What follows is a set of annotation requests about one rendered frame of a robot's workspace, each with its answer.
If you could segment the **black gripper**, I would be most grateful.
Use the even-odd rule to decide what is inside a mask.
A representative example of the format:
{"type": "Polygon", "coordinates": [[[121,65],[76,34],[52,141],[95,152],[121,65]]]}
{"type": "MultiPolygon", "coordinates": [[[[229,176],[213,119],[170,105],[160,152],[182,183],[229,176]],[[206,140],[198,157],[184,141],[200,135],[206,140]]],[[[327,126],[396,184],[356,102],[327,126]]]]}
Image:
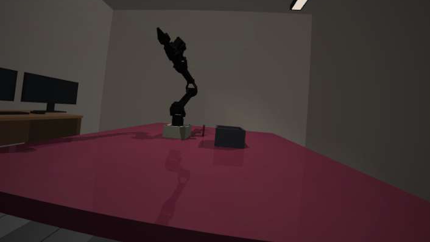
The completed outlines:
{"type": "Polygon", "coordinates": [[[180,53],[178,52],[178,49],[174,46],[174,44],[170,43],[171,38],[168,36],[168,34],[164,34],[159,27],[157,27],[157,32],[157,39],[161,44],[164,45],[164,50],[169,60],[174,61],[175,59],[179,58],[180,53]]]}

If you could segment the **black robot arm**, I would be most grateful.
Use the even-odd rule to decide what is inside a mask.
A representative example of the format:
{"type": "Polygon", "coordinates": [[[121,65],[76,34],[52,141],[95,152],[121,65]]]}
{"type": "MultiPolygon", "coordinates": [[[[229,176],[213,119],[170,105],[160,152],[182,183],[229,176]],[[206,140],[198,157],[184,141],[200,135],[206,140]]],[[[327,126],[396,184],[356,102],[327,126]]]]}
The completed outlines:
{"type": "Polygon", "coordinates": [[[183,52],[186,50],[185,42],[180,37],[177,37],[173,44],[180,53],[179,58],[172,61],[172,63],[174,64],[173,68],[175,68],[177,72],[181,73],[187,81],[186,94],[179,100],[179,102],[173,102],[169,109],[170,116],[172,116],[172,124],[170,126],[180,127],[183,126],[183,117],[185,117],[186,115],[184,106],[190,100],[191,97],[197,94],[197,85],[195,84],[194,79],[187,70],[188,66],[186,57],[183,57],[183,52]],[[184,62],[182,62],[182,60],[184,60],[184,62]],[[189,84],[193,84],[194,88],[188,88],[189,84]]]}

